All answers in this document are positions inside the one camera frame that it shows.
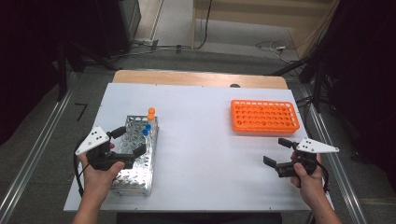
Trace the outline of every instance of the table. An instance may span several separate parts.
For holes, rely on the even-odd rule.
[[[119,71],[113,82],[107,86],[94,126],[113,130],[123,125],[127,115],[147,113],[147,108],[154,105],[161,129],[151,195],[120,197],[110,192],[101,209],[128,212],[309,210],[289,179],[277,177],[274,169],[262,163],[263,155],[279,162],[290,160],[292,151],[280,146],[277,137],[300,141],[306,136],[300,116],[297,115],[301,128],[293,134],[245,135],[233,132],[230,127],[230,99],[294,102],[282,77]],[[249,89],[249,82],[255,88]],[[227,88],[234,83],[242,88]],[[280,89],[261,89],[260,85]],[[120,143],[117,140],[114,141],[116,148]],[[78,205],[75,181],[64,210],[76,211]]]
[[[210,0],[194,0],[191,46],[194,47],[195,20],[206,19]],[[300,58],[317,42],[332,20],[339,0],[215,0],[210,20],[234,21],[288,27]]]

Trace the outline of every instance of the gray floor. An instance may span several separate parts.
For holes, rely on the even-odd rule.
[[[165,1],[166,4],[172,2],[175,2],[175,0]],[[166,16],[170,15],[162,14],[162,18],[166,18]],[[170,42],[173,37],[165,38],[166,32],[161,32],[162,27],[159,25],[159,31],[156,34],[160,41],[163,41],[162,44],[184,44],[178,41]],[[289,38],[283,31],[276,33],[279,35],[264,36],[262,39],[258,38],[251,43]],[[236,54],[235,51],[223,52],[221,51],[222,49],[232,49],[232,47],[211,45],[210,43],[214,42],[209,37],[207,43],[210,47],[209,49],[213,49],[213,51],[208,49],[202,49],[201,51],[186,50],[176,54],[174,51],[167,50],[125,56],[113,59],[111,62],[122,66],[124,69],[205,71],[248,75],[271,74],[285,65],[272,52],[256,49],[255,44],[250,44],[248,47],[239,45],[238,47],[238,43],[241,42],[229,41],[230,43],[236,43],[233,45],[236,45],[237,49],[244,49],[237,52],[244,53]],[[260,55],[256,54],[257,52],[251,53],[253,50],[257,50]],[[146,49],[134,49],[132,53],[141,51],[146,51]],[[295,60],[296,56],[293,56],[292,53],[290,55],[285,54],[285,57],[288,60]],[[73,94],[46,144],[41,159],[34,169],[33,175],[8,223],[69,223],[74,216],[73,213],[63,211],[64,202],[71,187],[70,180],[73,177],[73,149],[77,140],[91,129],[106,89],[106,84],[111,82],[114,71],[108,71],[101,65],[89,63],[84,74],[76,75],[78,76],[78,82]],[[288,86],[293,91],[295,99],[303,98],[301,85],[296,81],[295,71],[285,74],[283,77],[288,81]],[[0,176],[2,176],[0,193],[2,196],[5,196],[8,186],[18,174],[29,152],[32,150],[35,140],[50,117],[50,113],[56,105],[57,94],[58,89],[54,87],[25,119],[12,138],[0,146]],[[75,103],[88,104],[80,121],[77,121],[77,119],[80,115],[81,107],[75,105]],[[349,143],[343,123],[337,116],[330,115],[326,105],[322,107],[322,116],[334,145],[341,148],[338,156],[361,202],[368,223],[393,223],[396,219],[395,193],[390,187],[386,175],[375,165],[352,161],[349,158],[351,153],[354,152],[354,148]],[[316,127],[310,119],[308,121],[308,129],[314,137],[318,136],[315,131]],[[324,159],[323,162],[330,169],[328,161]],[[331,184],[331,196],[337,214],[344,223],[352,223],[344,198],[332,172]],[[282,217],[284,223],[304,223],[307,215],[306,212],[283,213]],[[115,213],[101,212],[100,223],[115,223],[115,221]]]
[[[192,1],[164,1],[154,39],[159,40],[159,45],[189,46],[191,15]],[[207,40],[200,51],[277,59],[270,45],[276,53],[275,47],[285,46],[282,59],[287,62],[299,59],[287,27],[212,20],[207,27]],[[194,46],[200,46],[204,37],[205,20],[196,20]]]

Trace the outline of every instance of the metal rail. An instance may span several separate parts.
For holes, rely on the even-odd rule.
[[[312,95],[310,90],[306,86],[302,86],[302,89],[304,97]],[[310,107],[310,114],[312,116],[315,126],[317,127],[320,140],[323,143],[332,146],[332,139],[330,138],[330,135],[326,129],[321,114],[318,114],[315,111],[315,108],[313,108],[312,106]],[[359,200],[355,194],[355,190],[353,189],[352,184],[347,177],[347,173],[345,172],[344,166],[338,158],[338,155],[336,153],[329,153],[327,154],[327,157],[329,158],[330,166],[332,167],[335,179],[337,180],[338,186],[340,187],[341,193],[343,194],[346,207],[349,211],[353,223],[368,223],[361,209]]]
[[[49,119],[46,122],[46,125],[44,126],[37,140],[35,141],[35,144],[32,147],[32,150],[29,153],[28,157],[26,158],[22,168],[8,187],[6,196],[0,206],[0,224],[8,223],[8,220],[11,217],[11,214],[14,211],[18,200],[22,196],[23,191],[25,190],[34,172],[35,167],[37,166],[53,131],[55,130],[59,119],[61,118],[61,115],[67,106],[67,103],[70,99],[70,96],[72,95],[72,92],[76,86],[75,84],[77,82],[77,74],[72,73],[68,81],[70,86],[69,90],[66,92],[62,101],[58,102],[53,108]]]

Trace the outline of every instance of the tripod leg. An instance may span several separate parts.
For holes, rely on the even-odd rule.
[[[64,54],[66,55],[67,61],[75,72],[84,72],[85,63],[82,61],[79,53],[71,46],[69,42],[64,42]]]
[[[58,74],[59,74],[59,95],[58,101],[64,98],[67,91],[67,80],[66,80],[66,58],[64,57],[64,42],[61,39],[57,46],[57,57],[58,57]]]
[[[304,59],[301,59],[298,62],[291,63],[288,66],[286,66],[286,67],[274,72],[273,74],[271,74],[271,76],[278,76],[278,77],[283,76],[284,74],[288,73],[289,71],[291,71],[293,69],[296,69],[296,68],[298,68],[300,66],[303,66],[306,63],[309,63],[308,61],[310,61],[310,59],[304,58]]]
[[[320,108],[319,108],[320,90],[324,78],[323,68],[324,68],[324,63],[320,62],[315,77],[314,95],[312,96],[312,104],[314,105],[314,108],[317,110],[318,113],[320,113]]]
[[[82,54],[87,55],[88,57],[92,58],[94,61],[96,61],[97,63],[103,65],[105,68],[110,69],[110,70],[121,70],[122,68],[120,67],[116,67],[111,63],[106,62],[104,59],[102,59],[101,57],[97,56],[96,54],[94,54],[93,52],[91,52],[88,49],[85,49],[84,47],[82,47],[81,45],[77,44],[77,43],[71,43],[73,45],[73,47],[79,51]]]

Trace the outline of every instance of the person's hand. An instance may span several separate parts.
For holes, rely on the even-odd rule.
[[[86,167],[88,165],[86,153],[79,155],[78,159],[81,161],[82,167]],[[107,171],[95,170],[91,166],[88,166],[84,170],[83,196],[88,194],[92,201],[101,204],[105,200],[107,193],[110,190],[113,179],[117,176],[119,171],[122,170],[124,165],[125,164],[123,162],[118,161],[114,163]]]
[[[335,214],[334,210],[326,197],[322,184],[322,170],[319,166],[312,175],[306,173],[305,168],[299,163],[294,163],[294,170],[297,176],[290,178],[292,184],[300,188],[300,194],[304,202],[311,208],[316,223],[318,224],[338,224],[341,220]]]
[[[290,178],[290,182],[297,188],[300,188],[301,197],[304,202],[312,208],[312,206],[316,205],[319,198],[325,197],[322,183],[322,171],[320,167],[317,167],[314,173],[309,175],[299,162],[294,164],[294,170],[300,178],[293,176]]]
[[[79,155],[78,159],[81,161],[82,167],[88,165],[86,153]],[[78,212],[73,219],[73,224],[97,223],[100,206],[110,190],[113,179],[124,165],[123,162],[117,161],[107,171],[95,170],[91,166],[84,170],[84,194],[82,195]]]

